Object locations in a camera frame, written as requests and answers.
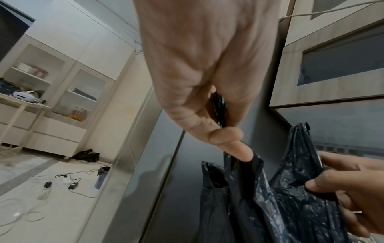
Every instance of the hand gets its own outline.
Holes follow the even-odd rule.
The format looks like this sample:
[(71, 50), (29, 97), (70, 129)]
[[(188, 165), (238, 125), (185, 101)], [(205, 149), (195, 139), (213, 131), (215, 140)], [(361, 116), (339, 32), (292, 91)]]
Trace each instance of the hand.
[(350, 233), (361, 237), (384, 234), (384, 161), (327, 152), (319, 156), (324, 165), (336, 170), (324, 171), (308, 181), (306, 188), (336, 192)]
[[(236, 126), (271, 62), (279, 0), (134, 0), (160, 106), (180, 127), (242, 161), (252, 150)], [(220, 127), (206, 109), (214, 87), (228, 105)]]

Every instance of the open shelf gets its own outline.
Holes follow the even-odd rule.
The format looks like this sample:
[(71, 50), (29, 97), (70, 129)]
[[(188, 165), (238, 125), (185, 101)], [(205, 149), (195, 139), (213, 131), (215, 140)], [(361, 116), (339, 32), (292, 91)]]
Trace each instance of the open shelf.
[(70, 91), (70, 90), (67, 90), (68, 93), (70, 94), (73, 94), (73, 95), (76, 95), (76, 96), (80, 96), (81, 98), (85, 99), (85, 100), (88, 100), (88, 101), (91, 101), (91, 102), (95, 102), (96, 103), (96, 100), (92, 100), (88, 97), (85, 97), (85, 96), (82, 96), (81, 94), (78, 94), (78, 93), (75, 93), (73, 91)]
[(24, 71), (22, 71), (22, 70), (20, 70), (20, 69), (17, 69), (17, 68), (15, 68), (15, 67), (11, 67), (11, 69), (13, 69), (14, 71), (20, 72), (20, 73), (22, 73), (22, 74), (24, 74), (24, 75), (30, 76), (30, 77), (32, 77), (32, 78), (34, 78), (34, 79), (36, 79), (36, 80), (39, 80), (39, 81), (46, 82), (46, 83), (50, 84), (50, 82), (47, 81), (47, 80), (44, 80), (44, 79), (39, 78), (39, 77), (36, 77), (36, 76), (34, 76), (34, 75), (32, 75), (32, 74), (29, 74), (29, 73), (27, 73), (27, 72), (24, 72)]

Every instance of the small trash bin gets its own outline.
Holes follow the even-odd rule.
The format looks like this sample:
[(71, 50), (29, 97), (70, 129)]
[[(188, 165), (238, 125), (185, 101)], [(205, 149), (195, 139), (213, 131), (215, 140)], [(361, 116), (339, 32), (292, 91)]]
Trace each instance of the small trash bin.
[(107, 176), (107, 173), (108, 173), (110, 168), (111, 168), (111, 166), (103, 166), (103, 167), (101, 167), (99, 169), (99, 171), (97, 172), (97, 175), (99, 177), (97, 178), (97, 181), (96, 181), (96, 184), (95, 184), (95, 188), (96, 189), (100, 189), (100, 187), (103, 184), (104, 179)]

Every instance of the tiled floor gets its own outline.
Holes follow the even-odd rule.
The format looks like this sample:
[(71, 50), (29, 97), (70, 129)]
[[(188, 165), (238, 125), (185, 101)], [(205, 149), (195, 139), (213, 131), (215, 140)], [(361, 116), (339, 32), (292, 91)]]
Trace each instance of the tiled floor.
[[(98, 194), (94, 188), (97, 170), (105, 163), (62, 162), (48, 157), (16, 156), (12, 159), (0, 157), (0, 225), (20, 217), (12, 224), (0, 227), (2, 243), (72, 243), (78, 236)], [(81, 178), (72, 193), (63, 185), (63, 178), (55, 175), (79, 172), (73, 179)], [(52, 181), (46, 200), (37, 197), (47, 181)], [(15, 199), (13, 207), (4, 207), (7, 199)]]

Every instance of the fingernail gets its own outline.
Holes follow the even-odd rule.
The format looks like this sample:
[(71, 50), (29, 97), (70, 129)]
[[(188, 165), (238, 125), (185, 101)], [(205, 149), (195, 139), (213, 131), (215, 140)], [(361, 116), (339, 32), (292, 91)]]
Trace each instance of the fingernail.
[(305, 187), (308, 189), (308, 190), (313, 190), (313, 189), (315, 189), (316, 188), (316, 182), (315, 182), (315, 180), (314, 179), (312, 179), (312, 180), (309, 180), (309, 181), (307, 181), (307, 182), (305, 182)]

